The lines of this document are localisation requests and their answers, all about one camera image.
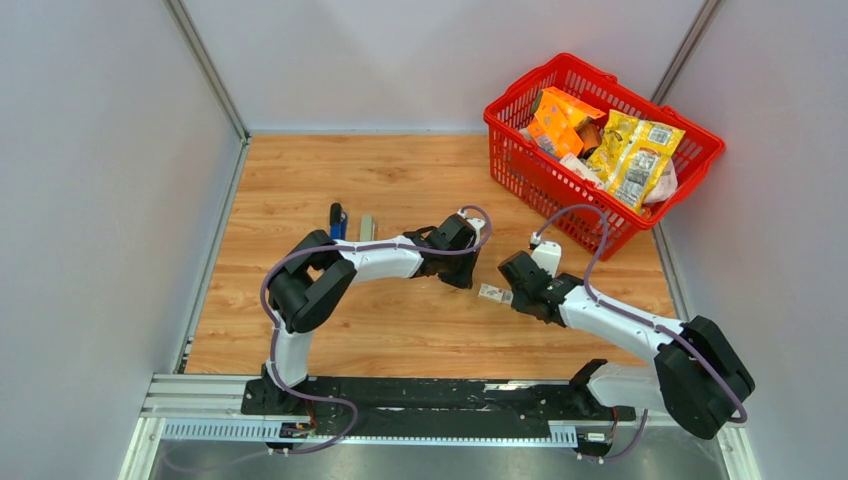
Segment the white staple box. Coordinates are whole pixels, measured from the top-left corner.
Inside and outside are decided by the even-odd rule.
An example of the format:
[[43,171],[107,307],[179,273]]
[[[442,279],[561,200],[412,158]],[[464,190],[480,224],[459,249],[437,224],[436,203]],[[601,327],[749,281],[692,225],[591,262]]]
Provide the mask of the white staple box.
[[478,296],[481,298],[485,298],[491,301],[495,301],[500,304],[510,305],[514,298],[513,293],[510,290],[503,289],[500,287],[496,287],[489,284],[482,284],[480,286]]

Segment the grey white stapler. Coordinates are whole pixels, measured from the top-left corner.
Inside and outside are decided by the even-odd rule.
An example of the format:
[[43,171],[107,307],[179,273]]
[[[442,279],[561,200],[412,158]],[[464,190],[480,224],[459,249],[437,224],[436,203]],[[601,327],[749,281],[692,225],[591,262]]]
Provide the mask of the grey white stapler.
[[359,240],[362,242],[370,242],[375,240],[376,222],[372,215],[365,214],[361,217]]

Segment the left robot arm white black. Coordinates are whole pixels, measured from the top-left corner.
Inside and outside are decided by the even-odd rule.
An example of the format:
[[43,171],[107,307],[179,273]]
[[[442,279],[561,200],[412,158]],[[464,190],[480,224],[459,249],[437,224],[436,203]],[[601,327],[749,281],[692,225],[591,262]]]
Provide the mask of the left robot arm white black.
[[285,415],[306,399],[303,382],[313,333],[336,310],[347,290],[382,279],[436,276],[459,289],[473,285],[473,270],[492,233],[489,216],[460,208],[439,226],[404,232],[382,241],[334,239],[324,230],[309,233],[264,277],[260,305],[272,323],[265,372],[267,400]]

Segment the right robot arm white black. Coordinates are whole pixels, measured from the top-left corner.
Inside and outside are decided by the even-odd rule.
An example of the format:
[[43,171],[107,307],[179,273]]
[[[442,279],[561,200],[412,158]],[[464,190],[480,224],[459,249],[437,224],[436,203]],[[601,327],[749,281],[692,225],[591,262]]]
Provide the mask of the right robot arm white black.
[[756,383],[714,321],[649,314],[600,294],[582,278],[552,275],[526,251],[498,270],[512,289],[514,310],[591,333],[645,362],[639,368],[607,362],[575,385],[570,402],[581,417],[617,406],[654,410],[701,439],[714,438],[728,422],[746,421],[744,402]]

